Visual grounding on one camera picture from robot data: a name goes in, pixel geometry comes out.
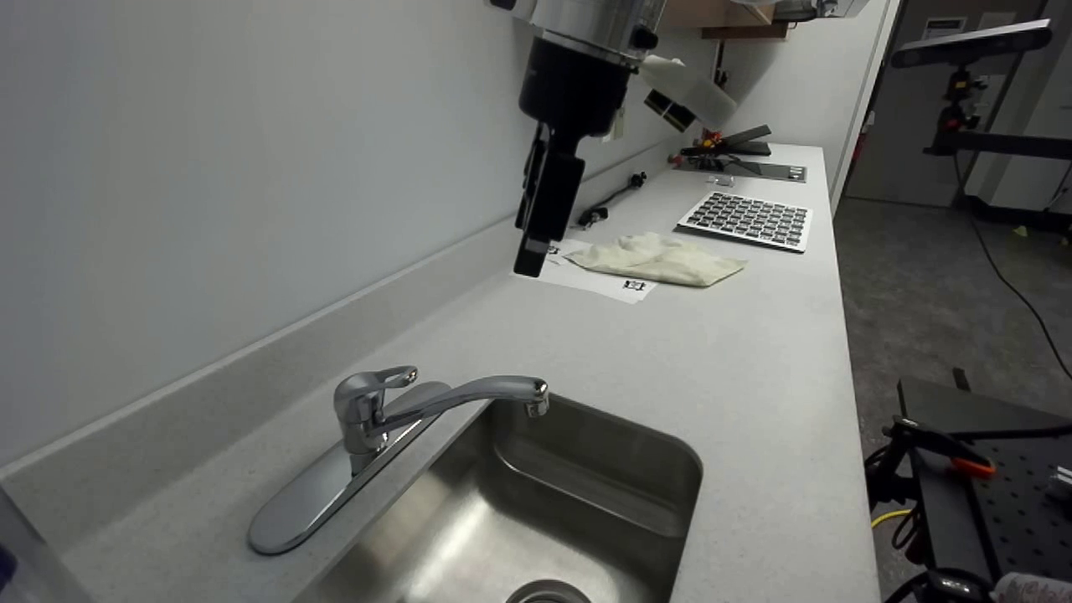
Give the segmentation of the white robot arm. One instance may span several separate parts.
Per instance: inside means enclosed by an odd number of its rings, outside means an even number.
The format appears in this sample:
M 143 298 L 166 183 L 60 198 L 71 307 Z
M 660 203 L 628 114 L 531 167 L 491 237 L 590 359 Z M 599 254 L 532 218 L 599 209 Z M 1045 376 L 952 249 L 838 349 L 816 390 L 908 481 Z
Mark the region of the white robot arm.
M 733 31 L 856 16 L 867 0 L 491 0 L 532 28 L 520 110 L 538 120 L 515 211 L 515 273 L 538 278 L 565 233 L 588 160 L 608 138 L 631 78 L 657 60 L 660 28 Z

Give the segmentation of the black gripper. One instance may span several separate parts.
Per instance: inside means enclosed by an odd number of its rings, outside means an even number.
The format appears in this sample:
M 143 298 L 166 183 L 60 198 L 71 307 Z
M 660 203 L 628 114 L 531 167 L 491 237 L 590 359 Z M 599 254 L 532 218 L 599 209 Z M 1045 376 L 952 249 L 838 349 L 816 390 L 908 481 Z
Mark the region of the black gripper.
M 588 164 L 584 138 L 605 138 L 624 105 L 631 71 L 592 53 L 532 40 L 520 110 L 538 120 L 520 209 L 515 273 L 541 278 L 550 241 L 559 241 Z

